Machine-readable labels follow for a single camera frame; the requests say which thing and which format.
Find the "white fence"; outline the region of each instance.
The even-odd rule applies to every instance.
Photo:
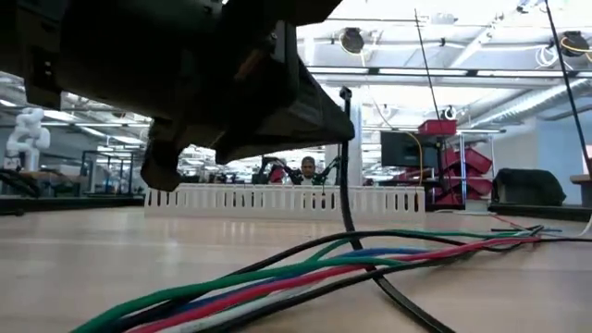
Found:
[[[350,187],[355,219],[423,221],[423,188]],[[339,187],[181,184],[174,192],[150,190],[148,216],[341,220]]]

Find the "table surface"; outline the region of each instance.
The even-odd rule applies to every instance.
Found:
[[[533,225],[532,219],[515,218]],[[582,223],[544,223],[566,233]],[[360,222],[359,229],[488,230],[489,216],[428,215],[425,223]],[[145,218],[140,208],[0,217],[2,332],[66,332],[154,290],[205,281],[290,246],[342,231],[339,221]],[[441,245],[365,240],[366,246]],[[289,262],[303,259],[303,253]],[[388,279],[458,332],[590,332],[592,244],[524,246]],[[245,332],[423,332],[372,282],[246,327]]]

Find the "red cable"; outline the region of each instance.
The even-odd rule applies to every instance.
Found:
[[[483,247],[493,246],[493,245],[502,245],[502,244],[514,244],[516,242],[534,242],[539,241],[540,238],[537,237],[528,237],[528,238],[507,238],[507,239],[495,239],[495,240],[484,240],[478,241],[462,246],[455,246],[453,248],[435,251],[431,253],[420,253],[420,254],[411,254],[411,255],[395,255],[390,257],[389,259],[393,260],[400,260],[400,261],[415,261],[415,260],[429,260],[429,259],[438,259],[442,257],[451,256],[454,254],[465,253],[470,251],[479,250]],[[256,286],[248,290],[240,291],[229,295],[228,297],[208,303],[207,305],[187,311],[182,314],[177,314],[167,319],[163,319],[157,321],[151,325],[147,325],[145,327],[136,328],[130,331],[130,333],[154,333],[158,332],[161,329],[165,329],[168,327],[174,327],[176,325],[180,325],[192,320],[200,319],[205,316],[223,311],[231,306],[236,304],[240,304],[243,302],[247,302],[249,300],[255,299],[259,296],[269,294],[271,292],[277,290],[285,290],[285,289],[292,289],[297,288],[300,286],[305,286],[307,284],[314,283],[319,280],[323,280],[326,278],[332,278],[334,276],[349,273],[355,270],[360,270],[366,268],[367,265],[346,265],[346,266],[339,266],[330,268],[321,272],[307,274],[300,277],[289,278],[285,280],[280,280],[276,282],[272,282],[266,285]]]

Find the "cable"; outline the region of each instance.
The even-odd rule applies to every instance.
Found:
[[[436,111],[436,118],[438,119],[438,124],[440,126],[440,130],[442,130],[442,119],[440,119],[440,113],[438,112],[438,103],[436,102],[436,93],[434,92],[434,84],[432,83],[432,76],[429,74],[429,65],[427,64],[427,56],[426,56],[426,48],[424,47],[424,38],[422,37],[422,30],[419,27],[419,17],[417,16],[417,8],[414,10],[415,12],[415,26],[417,28],[417,35],[419,36],[419,44],[422,48],[422,57],[424,58],[424,65],[425,65],[425,74],[427,75],[427,83],[429,84],[429,90],[432,93],[432,102],[434,103],[434,110]],[[446,141],[442,140],[442,145],[444,146],[444,152],[446,152]],[[444,154],[444,163],[448,166],[448,156]],[[448,187],[452,191],[452,178],[450,177],[450,173],[447,172],[446,175],[448,176]],[[452,200],[456,202],[456,196],[452,195]]]
[[[226,277],[236,276],[238,274],[243,274],[247,272],[253,272],[270,265],[273,265],[281,260],[289,258],[294,254],[300,253],[302,251],[314,248],[315,246],[322,245],[331,241],[339,241],[339,240],[357,240],[362,238],[368,237],[401,237],[401,238],[408,238],[408,239],[417,239],[423,241],[436,241],[445,243],[448,245],[464,245],[465,243],[462,241],[457,240],[449,240],[446,238],[436,237],[436,236],[428,236],[422,234],[416,234],[412,231],[394,231],[394,230],[367,230],[367,231],[346,231],[341,232],[329,236],[325,236],[316,240],[309,240],[306,243],[294,246],[282,253],[275,254],[269,258],[266,258],[260,262],[257,262],[252,265],[248,265],[238,271],[235,271]],[[490,252],[501,252],[501,249],[496,248],[489,248],[486,251]],[[173,313],[177,308],[183,306],[194,299],[197,299],[203,296],[205,292],[194,292],[194,293],[187,293],[178,295],[176,297],[171,297],[165,303],[158,304],[155,307],[149,308],[142,312],[139,312],[134,315],[130,315],[125,318],[119,319],[122,315],[131,314],[136,311],[141,311],[145,307],[135,307],[131,309],[122,309],[121,307],[117,306],[103,314],[96,316],[94,319],[88,321],[84,325],[78,327],[74,330],[74,332],[123,332],[129,330],[133,327],[139,326],[141,324],[145,324],[148,322],[152,322],[154,320],[161,319]]]
[[[504,223],[508,223],[510,224],[512,227],[520,229],[522,231],[526,231],[528,230],[528,228],[521,226],[515,222],[512,222],[508,219],[505,219],[501,216],[491,216],[495,219],[497,219],[500,222],[504,222]],[[588,223],[586,224],[586,226],[584,227],[584,230],[582,230],[582,232],[580,232],[577,235],[574,236],[564,236],[564,235],[558,235],[555,234],[555,231],[552,230],[544,230],[545,232],[541,232],[541,235],[545,235],[545,236],[550,236],[550,237],[556,237],[556,238],[560,238],[560,239],[586,239],[586,234],[590,231],[590,229],[592,229],[592,215],[590,216],[590,219],[588,220]]]
[[[382,118],[382,121],[384,121],[385,125],[389,126],[391,130],[396,130],[394,127],[392,127],[390,125],[390,123],[387,120],[387,118],[385,117],[385,115],[382,114],[382,111],[380,111],[380,107],[378,107],[378,104],[376,103],[376,100],[372,96],[372,93],[370,92],[369,88],[368,88],[368,94],[370,95],[370,99],[372,99],[372,102],[374,103],[374,107],[376,108],[376,111],[378,112],[378,114]],[[420,143],[419,140],[417,139],[417,137],[414,136],[412,133],[410,133],[408,131],[404,131],[403,133],[409,135],[415,141],[415,143],[417,143],[417,149],[419,150],[419,183],[417,184],[417,186],[422,186],[422,182],[424,180],[424,150],[422,148],[422,143]]]
[[[398,255],[398,256],[390,257],[389,259],[378,259],[378,258],[371,258],[371,257],[355,258],[355,259],[360,260],[360,261],[364,260],[365,264],[367,262],[370,265],[400,265],[400,261],[438,259],[438,258],[442,258],[442,257],[452,256],[455,254],[473,252],[473,251],[482,249],[484,247],[489,247],[489,246],[535,242],[538,240],[539,240],[538,237],[484,240],[484,241],[479,241],[479,242],[475,242],[475,243],[465,244],[462,246],[451,247],[448,249],[435,251],[432,253],[419,253],[419,254],[410,254],[410,255],[404,255],[404,256]],[[318,264],[323,263],[323,262],[329,262],[329,261],[331,261],[331,259],[328,259],[328,260],[325,260],[322,262],[318,262]],[[274,270],[279,270],[282,268],[284,268],[284,267],[271,268],[271,269],[267,269],[267,271],[274,271]],[[207,315],[225,310],[235,304],[241,304],[243,302],[249,301],[250,299],[257,298],[257,297],[261,296],[262,294],[265,295],[265,294],[268,294],[270,292],[277,291],[277,290],[291,289],[291,288],[304,286],[304,285],[307,285],[307,284],[310,284],[310,283],[313,283],[313,282],[316,282],[319,280],[323,280],[326,278],[332,278],[337,275],[350,273],[355,270],[359,270],[359,269],[363,269],[363,268],[364,268],[364,265],[356,265],[356,264],[339,266],[339,267],[330,268],[325,271],[312,273],[312,274],[309,274],[306,276],[290,278],[290,279],[286,279],[286,280],[277,281],[274,283],[265,284],[263,286],[257,286],[257,287],[233,294],[225,299],[222,299],[222,300],[219,300],[216,302],[212,302],[204,307],[192,310],[190,312],[186,312],[184,314],[179,314],[179,315],[170,317],[168,319],[158,321],[158,322],[151,324],[149,326],[141,327],[136,330],[132,330],[131,332],[132,333],[157,332],[160,329],[163,329],[166,327],[173,327],[175,325],[178,325],[178,324],[181,324],[181,323],[193,320],[193,319],[199,319],[199,318],[205,317]]]
[[[563,46],[566,49],[571,50],[571,51],[584,52],[584,55],[586,55],[586,58],[588,59],[588,61],[592,62],[592,56],[590,56],[590,53],[592,52],[592,49],[581,49],[581,48],[570,46],[570,45],[568,45],[568,44],[565,43],[565,41],[567,39],[568,39],[567,37],[563,37],[563,39],[561,39],[561,46]]]
[[[351,116],[352,107],[352,92],[343,87],[339,94],[344,100],[344,109],[348,117]],[[341,183],[339,185],[339,196],[341,200],[341,215],[343,216],[343,226],[346,231],[355,231],[353,225],[352,210],[350,208],[350,195],[348,194],[348,160],[349,160],[349,142],[345,141],[341,145]],[[359,240],[352,240],[351,246],[354,250],[362,250],[363,246]],[[367,271],[375,270],[375,268],[369,268]],[[454,332],[446,325],[440,323],[436,318],[432,317],[422,308],[417,306],[399,290],[397,290],[388,280],[384,277],[377,276],[373,278],[374,282],[380,287],[387,296],[394,301],[402,311],[408,315],[415,323],[425,327],[430,332]]]
[[[549,25],[551,27],[551,31],[553,32],[553,40],[555,41],[555,45],[557,47],[557,55],[559,57],[561,65],[561,72],[563,73],[565,89],[567,90],[567,95],[569,96],[570,105],[572,107],[573,119],[575,120],[575,127],[577,129],[577,134],[580,139],[580,145],[582,146],[582,153],[584,154],[584,158],[586,159],[588,174],[590,175],[592,173],[592,160],[590,160],[590,156],[588,155],[588,151],[586,149],[586,139],[584,138],[582,124],[580,124],[580,117],[577,113],[577,108],[575,107],[574,93],[572,92],[572,87],[570,86],[570,79],[567,75],[567,70],[565,69],[565,63],[563,63],[563,55],[561,54],[562,43],[560,42],[559,37],[557,35],[557,30],[555,29],[555,22],[553,21],[553,16],[551,14],[551,9],[549,7],[549,0],[545,0],[545,7],[547,9],[547,16],[549,17]]]
[[[535,236],[539,231],[540,231],[540,227],[535,228],[535,229],[533,229],[533,231],[531,232],[530,235]],[[511,251],[511,250],[513,250],[513,248],[507,248],[503,251],[507,252],[507,251]],[[382,269],[377,270],[376,272],[381,272],[382,274],[388,274],[388,273],[394,273],[394,272],[398,272],[398,271],[405,270],[405,269],[411,269],[412,266],[413,266],[413,268],[419,268],[419,267],[427,267],[427,266],[433,266],[433,265],[452,264],[452,263],[459,261],[459,260],[468,259],[470,256],[472,256],[474,254],[475,253],[458,254],[456,256],[447,257],[444,259],[437,259],[434,261],[426,261],[426,262],[419,263],[419,264],[410,264],[410,265],[402,265],[399,267],[382,268]],[[289,309],[292,306],[296,306],[296,305],[302,304],[304,302],[311,301],[313,299],[316,299],[318,297],[326,295],[330,292],[349,287],[353,284],[366,281],[367,279],[372,278],[372,276],[374,274],[376,274],[376,272],[366,273],[364,275],[360,275],[357,277],[350,277],[350,278],[346,278],[346,279],[343,279],[340,281],[333,282],[329,285],[323,286],[323,287],[318,288],[316,290],[309,291],[309,292],[301,294],[299,296],[295,296],[295,297],[292,297],[287,300],[283,300],[283,301],[280,301],[280,302],[277,302],[274,304],[267,305],[266,307],[260,308],[256,311],[253,311],[250,314],[246,314],[243,317],[239,317],[239,318],[230,320],[227,323],[219,325],[217,327],[212,327],[210,329],[201,330],[199,332],[200,333],[220,333],[220,332],[227,333],[227,332],[231,332],[231,331],[234,331],[237,329],[243,329],[245,326],[247,326],[251,322],[261,319],[263,317],[266,317],[268,315],[272,315],[277,312]]]
[[[536,227],[532,227],[529,228],[528,233],[532,232],[532,230],[534,230],[535,228],[538,228],[538,226]],[[516,236],[520,236],[518,233],[516,233],[515,230],[509,230],[508,232],[501,232],[501,233],[495,233],[495,234],[480,234],[480,233],[472,233],[472,232],[459,232],[459,231],[424,231],[424,230],[396,230],[399,232],[407,232],[413,235],[426,235],[426,236],[449,236],[449,237],[466,237],[466,238],[478,238],[478,239],[484,239],[484,240],[488,240],[488,239],[495,239],[495,238],[507,238],[507,237],[516,237]],[[327,253],[330,253],[331,251],[337,249],[338,247],[349,243],[350,240],[346,239],[346,240],[337,240],[331,244],[329,244],[327,247],[323,248],[322,250],[320,250],[319,252],[315,253],[313,256],[311,256],[309,259],[307,259],[306,261],[315,261],[315,260],[319,260],[321,257],[323,257],[324,255],[326,255]],[[377,248],[373,248],[373,249],[366,249],[366,250],[358,250],[358,251],[353,251],[350,253],[356,254],[356,256],[359,255],[374,255],[374,253],[376,252],[380,252],[380,251],[387,251],[386,249],[377,249]],[[396,251],[398,251],[399,253],[404,253],[404,254],[415,254],[415,253],[424,253],[427,252],[427,250],[425,249],[414,249],[414,248],[397,248]],[[341,256],[349,256],[350,253],[345,253]],[[224,297],[229,296],[232,293],[238,292],[238,291],[242,291],[242,290],[247,290],[249,288],[255,287],[255,286],[259,286],[259,285],[263,285],[266,283],[271,283],[274,281],[278,281],[281,279],[286,279],[286,278],[294,278],[298,275],[294,275],[294,276],[285,276],[285,277],[274,277],[274,278],[270,278],[268,280],[262,281],[262,282],[257,282],[254,283],[252,285],[246,286],[246,287],[242,287],[239,288],[237,290],[231,290],[228,292],[224,292],[221,294],[218,294],[216,296],[211,296],[205,299],[200,299],[200,300],[196,300],[194,302],[191,302],[189,304],[187,304],[186,306],[180,307],[177,311],[176,314],[178,313],[182,313],[185,311],[188,311],[190,309],[194,309],[196,307],[199,306],[203,306],[205,304],[208,304],[210,302],[222,299]]]
[[[378,255],[385,255],[385,254],[410,254],[410,253],[427,253],[428,250],[425,249],[406,249],[406,248],[373,248],[373,249],[366,249],[360,251],[352,251],[350,253],[345,253],[338,255],[338,257],[357,257],[357,256],[378,256]],[[214,314],[208,316],[206,318],[201,318],[195,321],[190,321],[185,324],[178,325],[176,327],[167,328],[161,331],[161,333],[175,333],[175,332],[193,332],[196,330],[202,330],[209,327],[217,326],[227,322],[228,320],[232,320],[234,318],[240,317],[242,315],[246,315],[252,311],[255,311],[259,308],[267,306],[268,304],[273,304],[275,302],[280,302],[284,299],[288,299],[290,297],[296,296],[301,294],[310,288],[312,288],[315,284],[310,284],[304,287],[292,289],[292,290],[285,290],[281,291],[276,294],[272,294],[271,296],[265,297],[263,299],[255,300],[253,302],[248,302],[244,305],[231,308],[227,311]]]

